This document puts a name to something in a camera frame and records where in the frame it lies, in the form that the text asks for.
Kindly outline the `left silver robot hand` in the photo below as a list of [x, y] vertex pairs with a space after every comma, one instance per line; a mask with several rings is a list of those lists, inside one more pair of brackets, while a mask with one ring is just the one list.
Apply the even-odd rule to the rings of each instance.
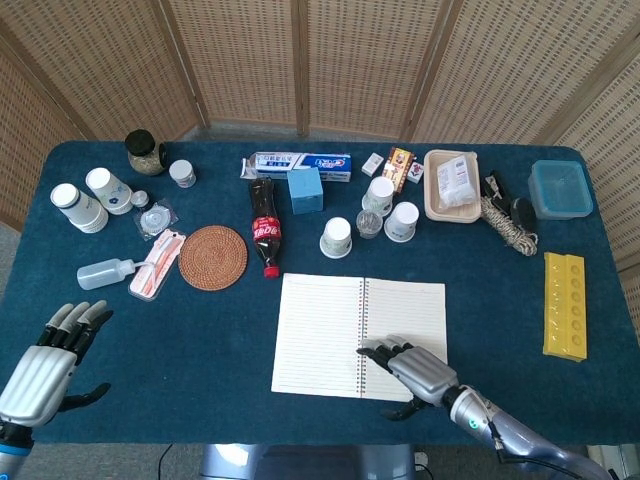
[[37, 342], [19, 360], [1, 393], [1, 420], [25, 428], [41, 427], [56, 414], [100, 400], [107, 382], [85, 394], [68, 388], [101, 327], [113, 312], [107, 302], [65, 304], [49, 319]]

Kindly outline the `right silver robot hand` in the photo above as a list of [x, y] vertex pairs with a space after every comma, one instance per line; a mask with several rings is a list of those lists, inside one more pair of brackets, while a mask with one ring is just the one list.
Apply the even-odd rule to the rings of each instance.
[[457, 373], [433, 353], [397, 335], [365, 339], [356, 352], [394, 376], [412, 394], [399, 410], [382, 410], [390, 421], [403, 421], [425, 407], [445, 407], [464, 391]]

